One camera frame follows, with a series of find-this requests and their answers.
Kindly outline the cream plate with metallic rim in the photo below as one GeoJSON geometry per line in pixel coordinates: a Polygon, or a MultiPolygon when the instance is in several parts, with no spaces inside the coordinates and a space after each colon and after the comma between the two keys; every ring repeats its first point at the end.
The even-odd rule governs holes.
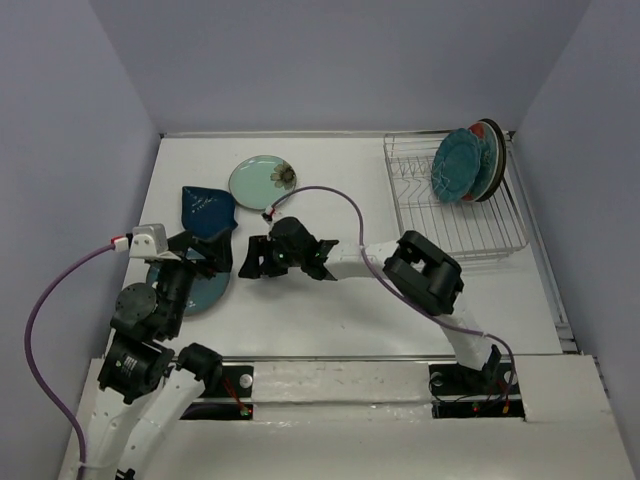
{"type": "Polygon", "coordinates": [[[491,184],[489,188],[484,192],[484,194],[478,199],[478,202],[487,201],[491,198],[495,192],[499,189],[506,170],[506,140],[503,131],[499,127],[499,125],[490,118],[482,118],[482,122],[488,124],[491,129],[494,131],[497,138],[497,151],[498,151],[498,160],[497,160],[497,171],[493,175],[491,184]]]}

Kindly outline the teal scalloped plate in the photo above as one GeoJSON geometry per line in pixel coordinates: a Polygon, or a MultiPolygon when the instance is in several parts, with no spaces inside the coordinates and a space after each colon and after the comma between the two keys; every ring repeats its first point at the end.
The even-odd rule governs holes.
{"type": "Polygon", "coordinates": [[[431,186],[443,204],[461,200],[473,186],[480,169],[478,138],[468,129],[449,133],[436,150],[431,166],[431,186]]]}

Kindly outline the red plate with teal flower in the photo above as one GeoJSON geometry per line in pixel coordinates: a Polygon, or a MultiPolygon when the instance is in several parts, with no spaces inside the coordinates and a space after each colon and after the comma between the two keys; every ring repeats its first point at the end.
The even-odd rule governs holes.
{"type": "Polygon", "coordinates": [[[465,194],[463,200],[466,202],[481,203],[478,202],[478,199],[489,188],[493,175],[497,171],[497,138],[491,127],[481,120],[471,125],[468,130],[473,133],[479,141],[480,168],[473,185],[465,194]]]}

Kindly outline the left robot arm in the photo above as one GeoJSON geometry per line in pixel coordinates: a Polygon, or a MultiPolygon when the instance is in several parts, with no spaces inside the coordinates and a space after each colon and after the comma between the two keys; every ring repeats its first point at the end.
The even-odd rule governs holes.
{"type": "Polygon", "coordinates": [[[157,277],[128,285],[116,298],[111,343],[80,444],[80,478],[143,478],[168,428],[197,396],[219,388],[220,354],[197,343],[175,352],[165,343],[180,333],[194,282],[230,272],[231,236],[224,229],[206,239],[190,231],[169,237],[163,225],[147,224],[112,239],[112,250],[144,261],[157,277]]]}

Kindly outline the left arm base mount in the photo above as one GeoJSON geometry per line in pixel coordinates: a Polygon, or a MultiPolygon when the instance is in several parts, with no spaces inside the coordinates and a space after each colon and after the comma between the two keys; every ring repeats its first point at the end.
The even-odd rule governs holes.
{"type": "Polygon", "coordinates": [[[225,364],[222,377],[208,387],[182,414],[185,421],[251,421],[254,366],[225,364]]]}

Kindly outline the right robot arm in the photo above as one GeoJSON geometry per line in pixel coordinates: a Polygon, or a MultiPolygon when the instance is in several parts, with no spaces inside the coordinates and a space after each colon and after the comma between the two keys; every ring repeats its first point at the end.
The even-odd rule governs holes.
{"type": "Polygon", "coordinates": [[[239,276],[278,277],[297,268],[317,281],[380,280],[411,307],[433,318],[453,347],[462,384],[482,392],[497,378],[499,348],[480,329],[463,296],[462,268],[422,234],[368,246],[318,240],[295,217],[276,221],[252,236],[239,276]]]}

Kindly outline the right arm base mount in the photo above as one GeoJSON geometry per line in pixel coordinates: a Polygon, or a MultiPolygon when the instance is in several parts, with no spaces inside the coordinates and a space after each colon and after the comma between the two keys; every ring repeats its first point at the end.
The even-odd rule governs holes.
{"type": "Polygon", "coordinates": [[[455,363],[429,366],[428,387],[434,419],[520,418],[526,414],[511,365],[501,363],[497,376],[484,383],[455,363]]]}

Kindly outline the small dark teal round plate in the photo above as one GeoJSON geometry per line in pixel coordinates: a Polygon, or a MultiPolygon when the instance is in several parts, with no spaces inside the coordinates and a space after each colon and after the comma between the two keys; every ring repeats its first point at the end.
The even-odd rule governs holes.
{"type": "MultiPolygon", "coordinates": [[[[189,260],[204,260],[204,256],[195,250],[189,249],[187,252],[189,260]]],[[[146,284],[155,286],[159,274],[158,265],[150,265],[146,274],[146,284]]],[[[194,279],[191,292],[185,307],[184,316],[191,317],[200,315],[211,309],[224,295],[230,283],[230,273],[216,273],[210,279],[198,277],[194,279]]]]}

